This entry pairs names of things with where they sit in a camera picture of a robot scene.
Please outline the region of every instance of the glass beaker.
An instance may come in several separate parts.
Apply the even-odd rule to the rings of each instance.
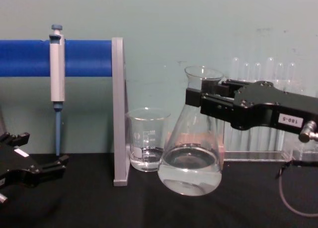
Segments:
[[[157,171],[170,113],[145,107],[132,110],[127,116],[130,121],[130,164],[140,171]]]
[[[223,74],[204,66],[186,67],[188,87],[215,93]],[[174,192],[201,196],[221,182],[223,154],[220,154],[216,119],[200,113],[200,107],[184,105],[164,147],[158,175]]]

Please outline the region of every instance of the liquid surface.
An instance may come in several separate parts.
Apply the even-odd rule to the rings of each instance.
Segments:
[[[158,170],[162,148],[134,148],[130,155],[130,164],[137,170],[152,172]]]
[[[178,146],[165,154],[158,175],[166,187],[187,196],[214,191],[222,178],[217,155],[192,145]]]

